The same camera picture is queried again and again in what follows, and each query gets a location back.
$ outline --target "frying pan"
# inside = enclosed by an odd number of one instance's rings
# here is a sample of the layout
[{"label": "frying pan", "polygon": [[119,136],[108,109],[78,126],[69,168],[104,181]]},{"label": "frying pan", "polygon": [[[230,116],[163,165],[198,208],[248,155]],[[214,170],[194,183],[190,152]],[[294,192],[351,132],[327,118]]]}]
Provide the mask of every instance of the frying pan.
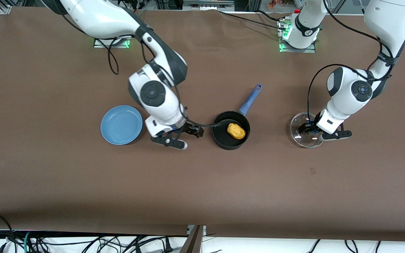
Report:
[{"label": "frying pan", "polygon": [[[226,111],[218,114],[218,116],[213,121],[214,124],[220,123],[220,125],[212,128],[212,136],[215,143],[222,149],[234,150],[238,149],[249,137],[249,132],[251,128],[249,122],[246,119],[246,113],[248,113],[249,108],[251,107],[254,100],[259,95],[262,90],[262,85],[257,84],[252,90],[246,102],[240,107],[238,112],[235,111]],[[230,134],[227,133],[227,128],[230,123],[239,125],[246,132],[246,135],[243,139],[238,140],[233,138]]]}]

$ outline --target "brown tabletop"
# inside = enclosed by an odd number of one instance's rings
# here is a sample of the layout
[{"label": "brown tabletop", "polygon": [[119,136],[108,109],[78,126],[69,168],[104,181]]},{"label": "brown tabletop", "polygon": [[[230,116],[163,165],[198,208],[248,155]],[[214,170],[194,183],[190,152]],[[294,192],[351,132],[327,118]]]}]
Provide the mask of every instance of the brown tabletop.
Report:
[{"label": "brown tabletop", "polygon": [[[257,14],[245,17],[272,24]],[[362,16],[340,16],[369,32]],[[326,17],[317,53],[282,53],[276,31],[216,11],[153,11],[143,19],[188,64],[179,85],[189,117],[211,122],[263,91],[238,150],[209,130],[188,149],[131,145],[100,133],[103,115],[127,104],[128,77],[144,62],[136,41],[107,52],[46,8],[0,16],[0,214],[15,229],[185,234],[207,224],[218,236],[405,240],[405,50],[384,93],[351,116],[353,137],[316,149],[290,139],[318,69],[366,68],[378,44]],[[323,71],[311,112],[328,102]]]}]

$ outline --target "blue pan handle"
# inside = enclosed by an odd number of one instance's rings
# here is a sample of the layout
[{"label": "blue pan handle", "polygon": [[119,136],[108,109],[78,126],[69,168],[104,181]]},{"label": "blue pan handle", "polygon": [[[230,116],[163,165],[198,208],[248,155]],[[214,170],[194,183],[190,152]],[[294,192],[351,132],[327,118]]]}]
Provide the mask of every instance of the blue pan handle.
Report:
[{"label": "blue pan handle", "polygon": [[249,111],[249,108],[251,107],[252,103],[257,98],[257,95],[259,95],[261,90],[262,90],[262,85],[260,83],[258,83],[254,87],[254,90],[252,90],[248,99],[246,99],[245,103],[240,107],[240,110],[238,110],[238,112],[241,113],[243,116],[246,116],[246,114]]}]

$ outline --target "white floor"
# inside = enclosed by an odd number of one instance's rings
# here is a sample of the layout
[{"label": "white floor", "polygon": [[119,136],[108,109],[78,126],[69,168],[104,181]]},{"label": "white floor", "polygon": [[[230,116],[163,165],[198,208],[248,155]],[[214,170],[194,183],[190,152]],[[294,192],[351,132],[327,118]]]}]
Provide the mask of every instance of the white floor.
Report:
[{"label": "white floor", "polygon": [[[75,237],[75,238],[51,238],[46,239],[49,243],[72,243],[91,241],[96,237]],[[134,237],[119,237],[122,245],[129,244]],[[170,238],[172,248],[179,248],[185,242],[185,238]],[[5,243],[0,239],[0,246]],[[257,239],[257,238],[227,238],[227,237],[205,237],[202,244],[202,253],[213,253],[221,250],[220,253],[308,253],[315,243],[315,240],[307,239]],[[355,241],[359,253],[375,253],[376,241]],[[49,246],[50,253],[80,253],[88,244]],[[95,253],[99,243],[95,243],[87,253]],[[158,240],[141,247],[142,253],[159,252],[162,243]],[[4,253],[13,253],[13,243],[8,243]],[[117,253],[111,247],[104,247],[101,253]],[[321,240],[314,253],[351,253],[345,246],[343,240]],[[379,247],[378,253],[405,253],[405,242],[384,241]]]}]

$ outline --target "blue plate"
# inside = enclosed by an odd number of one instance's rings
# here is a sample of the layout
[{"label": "blue plate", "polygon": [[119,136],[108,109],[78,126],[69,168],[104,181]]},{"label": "blue plate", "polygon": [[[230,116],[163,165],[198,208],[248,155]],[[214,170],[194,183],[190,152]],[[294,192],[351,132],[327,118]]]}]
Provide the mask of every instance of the blue plate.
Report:
[{"label": "blue plate", "polygon": [[101,121],[101,134],[114,145],[124,145],[137,138],[143,128],[140,112],[132,106],[120,105],[110,109]]}]

